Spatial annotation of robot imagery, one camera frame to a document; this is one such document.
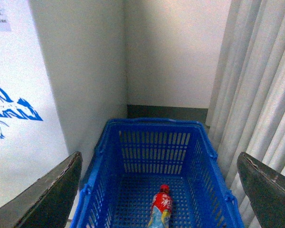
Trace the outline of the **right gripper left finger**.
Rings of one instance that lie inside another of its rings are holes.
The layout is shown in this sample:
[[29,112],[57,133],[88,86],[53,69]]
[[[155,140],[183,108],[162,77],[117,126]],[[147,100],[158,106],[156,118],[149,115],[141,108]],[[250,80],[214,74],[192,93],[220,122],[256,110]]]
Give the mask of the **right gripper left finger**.
[[16,198],[0,207],[0,228],[63,228],[67,224],[82,169],[75,152]]

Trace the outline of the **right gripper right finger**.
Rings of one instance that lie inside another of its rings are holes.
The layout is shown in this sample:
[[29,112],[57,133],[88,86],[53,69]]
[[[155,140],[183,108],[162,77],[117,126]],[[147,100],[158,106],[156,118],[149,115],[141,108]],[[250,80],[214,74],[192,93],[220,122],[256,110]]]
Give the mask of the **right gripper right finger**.
[[242,152],[237,170],[262,228],[285,228],[285,176]]

